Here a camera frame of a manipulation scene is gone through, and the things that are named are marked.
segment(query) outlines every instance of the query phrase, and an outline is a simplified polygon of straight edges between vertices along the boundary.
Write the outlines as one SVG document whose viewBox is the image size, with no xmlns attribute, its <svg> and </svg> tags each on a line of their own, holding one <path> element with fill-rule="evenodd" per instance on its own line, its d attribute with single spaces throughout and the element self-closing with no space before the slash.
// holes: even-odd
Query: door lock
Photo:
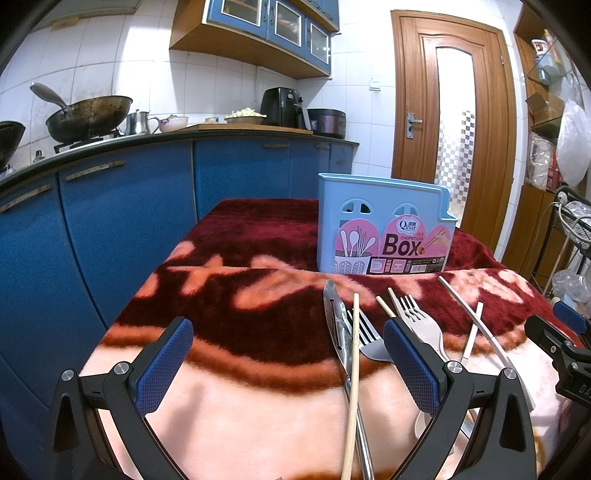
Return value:
<svg viewBox="0 0 591 480">
<path fill-rule="evenodd" d="M 407 138 L 414 138 L 414 124 L 422 123 L 422 120 L 414 119 L 414 113 L 407 113 Z"/>
</svg>

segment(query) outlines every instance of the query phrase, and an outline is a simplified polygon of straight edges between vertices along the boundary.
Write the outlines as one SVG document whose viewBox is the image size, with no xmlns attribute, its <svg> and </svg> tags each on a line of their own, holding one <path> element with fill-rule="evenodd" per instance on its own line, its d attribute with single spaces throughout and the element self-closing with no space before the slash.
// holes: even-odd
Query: red blanket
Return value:
<svg viewBox="0 0 591 480">
<path fill-rule="evenodd" d="M 459 358 L 471 322 L 438 274 L 336 275 L 316 270 L 317 202 L 226 200 L 207 215 L 150 275 L 109 329 L 84 374 L 132 360 L 176 315 L 193 322 L 193 347 L 159 410 L 154 430 L 189 478 L 285 480 L 340 477 L 346 403 L 328 335 L 322 289 L 333 279 L 379 332 L 386 314 L 375 296 L 412 294 Z M 509 351 L 538 404 L 532 415 L 538 467 L 555 448 L 563 399 L 556 372 L 524 335 L 532 314 L 553 320 L 550 305 L 487 247 L 457 229 L 443 277 Z M 501 363 L 478 335 L 471 371 L 496 374 Z M 396 369 L 361 359 L 360 408 L 379 478 L 412 448 L 417 408 Z M 108 419 L 115 452 L 131 463 Z M 448 478 L 463 445 L 441 471 Z"/>
</svg>

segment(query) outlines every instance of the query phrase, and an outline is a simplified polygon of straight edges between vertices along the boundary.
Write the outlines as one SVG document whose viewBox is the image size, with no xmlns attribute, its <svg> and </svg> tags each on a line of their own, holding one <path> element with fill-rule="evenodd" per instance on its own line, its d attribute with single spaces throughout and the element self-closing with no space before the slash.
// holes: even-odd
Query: cutting board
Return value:
<svg viewBox="0 0 591 480">
<path fill-rule="evenodd" d="M 312 135 L 312 130 L 303 130 L 301 128 L 274 127 L 272 125 L 252 125 L 252 124 L 196 124 L 177 130 L 184 132 L 188 130 L 254 130 L 264 132 L 282 132 L 286 134 L 304 134 Z"/>
</svg>

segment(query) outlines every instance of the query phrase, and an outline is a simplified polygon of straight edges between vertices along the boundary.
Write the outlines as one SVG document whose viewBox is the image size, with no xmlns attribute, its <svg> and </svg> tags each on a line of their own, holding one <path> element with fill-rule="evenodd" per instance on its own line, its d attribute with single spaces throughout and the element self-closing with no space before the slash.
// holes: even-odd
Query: door handle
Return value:
<svg viewBox="0 0 591 480">
<path fill-rule="evenodd" d="M 25 194 L 21 195 L 20 197 L 17 197 L 14 200 L 11 200 L 10 202 L 2 205 L 0 207 L 0 213 L 4 213 L 8 209 L 11 209 L 12 207 L 18 205 L 19 203 L 24 202 L 25 200 L 28 200 L 29 198 L 32 198 L 36 195 L 39 195 L 40 193 L 47 192 L 48 190 L 51 190 L 51 185 L 42 185 L 39 188 L 31 190 L 30 192 L 26 192 Z"/>
<path fill-rule="evenodd" d="M 80 177 L 84 177 L 85 175 L 90 175 L 91 173 L 96 173 L 98 171 L 106 170 L 107 168 L 113 167 L 120 167 L 121 165 L 125 165 L 125 160 L 115 160 L 109 163 L 103 163 L 102 165 L 97 165 L 96 167 L 86 168 L 84 170 L 77 171 L 71 175 L 66 176 L 66 181 L 71 181 L 75 179 L 79 179 Z"/>
<path fill-rule="evenodd" d="M 414 138 L 414 124 L 422 123 L 422 120 L 414 119 L 414 113 L 407 113 L 407 138 Z"/>
</svg>

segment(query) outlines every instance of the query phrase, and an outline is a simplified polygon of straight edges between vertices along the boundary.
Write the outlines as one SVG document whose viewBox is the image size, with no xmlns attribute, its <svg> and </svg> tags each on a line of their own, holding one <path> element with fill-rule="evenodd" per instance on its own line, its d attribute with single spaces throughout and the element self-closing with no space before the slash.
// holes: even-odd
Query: blue plastic box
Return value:
<svg viewBox="0 0 591 480">
<path fill-rule="evenodd" d="M 447 188 L 416 181 L 319 174 L 318 269 L 432 273 L 445 267 L 457 218 Z"/>
</svg>

